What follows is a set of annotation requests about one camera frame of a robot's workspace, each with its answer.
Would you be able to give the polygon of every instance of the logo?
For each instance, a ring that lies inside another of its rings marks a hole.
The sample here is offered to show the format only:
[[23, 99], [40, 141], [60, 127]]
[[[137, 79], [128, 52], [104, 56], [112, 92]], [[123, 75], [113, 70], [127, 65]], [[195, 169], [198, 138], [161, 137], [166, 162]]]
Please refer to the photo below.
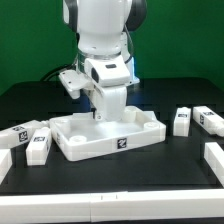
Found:
[[187, 114], [178, 114], [178, 117], [187, 118]]
[[24, 131], [24, 132], [19, 133], [19, 141], [20, 142], [24, 142], [26, 140], [28, 140], [27, 131]]
[[121, 138], [117, 140], [117, 149], [127, 148], [127, 138]]
[[204, 125], [204, 123], [205, 123], [205, 118], [204, 118], [204, 116], [202, 116], [202, 115], [200, 115], [200, 123], [201, 123], [202, 125]]
[[212, 112], [203, 112], [203, 114], [206, 115], [206, 116], [214, 115]]
[[34, 138], [34, 142], [43, 142], [44, 141], [44, 139], [45, 139], [45, 137], [36, 137], [36, 138]]
[[18, 126], [18, 127], [13, 128], [12, 130], [14, 130], [14, 131], [21, 131], [23, 129], [25, 129], [25, 128], [23, 128], [21, 126]]

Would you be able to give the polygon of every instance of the white tray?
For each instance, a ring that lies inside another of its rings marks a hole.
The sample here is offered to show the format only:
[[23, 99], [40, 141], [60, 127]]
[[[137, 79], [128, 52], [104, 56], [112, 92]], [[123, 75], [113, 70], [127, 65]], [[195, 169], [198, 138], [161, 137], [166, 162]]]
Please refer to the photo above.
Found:
[[96, 121], [93, 113], [50, 120], [52, 136], [69, 161], [121, 152], [165, 140], [166, 126], [154, 112], [125, 108], [119, 122]]

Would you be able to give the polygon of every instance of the green wall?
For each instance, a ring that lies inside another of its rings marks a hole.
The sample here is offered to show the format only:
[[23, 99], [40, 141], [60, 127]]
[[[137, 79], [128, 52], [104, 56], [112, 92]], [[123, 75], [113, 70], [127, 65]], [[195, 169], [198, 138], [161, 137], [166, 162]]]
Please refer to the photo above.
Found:
[[[137, 75], [205, 77], [224, 89], [224, 0], [147, 0], [134, 34]], [[0, 0], [0, 94], [71, 63], [73, 33], [62, 0]]]

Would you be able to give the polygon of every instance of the black table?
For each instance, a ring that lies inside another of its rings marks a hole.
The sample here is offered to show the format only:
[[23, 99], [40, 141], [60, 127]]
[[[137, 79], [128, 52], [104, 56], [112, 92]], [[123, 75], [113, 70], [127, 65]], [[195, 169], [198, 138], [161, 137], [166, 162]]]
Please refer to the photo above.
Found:
[[[165, 142], [79, 162], [67, 161], [53, 142], [46, 165], [37, 167], [27, 166], [27, 145], [19, 146], [12, 149], [13, 166], [0, 185], [0, 195], [222, 188], [203, 157], [205, 142], [224, 148], [224, 138], [209, 136], [193, 120], [187, 138], [172, 136], [172, 126], [176, 109], [183, 106], [206, 105], [224, 117], [223, 91], [201, 78], [145, 79], [138, 88], [128, 89], [127, 105], [153, 110], [167, 125]], [[19, 83], [0, 97], [0, 130], [89, 110], [84, 94], [72, 100], [59, 82]], [[132, 223], [180, 222], [223, 223], [224, 219]]]

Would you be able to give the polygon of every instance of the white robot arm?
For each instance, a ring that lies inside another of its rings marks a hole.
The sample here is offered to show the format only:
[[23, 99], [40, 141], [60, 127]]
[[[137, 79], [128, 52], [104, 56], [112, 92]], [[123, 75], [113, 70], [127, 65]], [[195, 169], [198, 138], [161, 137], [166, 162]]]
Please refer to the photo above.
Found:
[[132, 83], [125, 24], [135, 30], [146, 16], [145, 0], [63, 0], [64, 21], [78, 34], [76, 70], [60, 74], [73, 99], [84, 89], [95, 118], [121, 119], [126, 85]]

